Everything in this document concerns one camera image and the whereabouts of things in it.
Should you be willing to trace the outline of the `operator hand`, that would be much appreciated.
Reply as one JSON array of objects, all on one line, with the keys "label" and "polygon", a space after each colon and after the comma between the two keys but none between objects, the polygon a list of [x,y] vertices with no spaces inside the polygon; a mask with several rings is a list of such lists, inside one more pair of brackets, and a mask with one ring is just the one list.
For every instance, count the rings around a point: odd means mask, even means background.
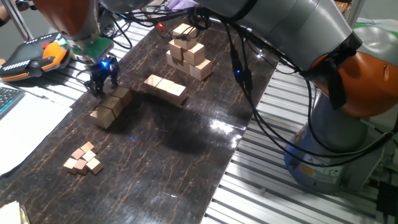
[{"label": "operator hand", "polygon": [[15,4],[20,11],[26,11],[28,9],[31,9],[33,11],[36,10],[35,5],[31,1],[26,1],[26,0],[16,0]]}]

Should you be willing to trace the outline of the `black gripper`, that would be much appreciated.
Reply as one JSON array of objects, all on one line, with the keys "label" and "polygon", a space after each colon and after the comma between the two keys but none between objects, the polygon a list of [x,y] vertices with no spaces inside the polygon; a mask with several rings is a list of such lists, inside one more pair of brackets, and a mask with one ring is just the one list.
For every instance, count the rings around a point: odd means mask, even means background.
[{"label": "black gripper", "polygon": [[104,81],[110,77],[111,83],[118,86],[118,73],[120,66],[115,55],[109,55],[101,60],[98,64],[90,67],[91,79],[84,82],[87,91],[94,97],[104,97],[103,91]]}]

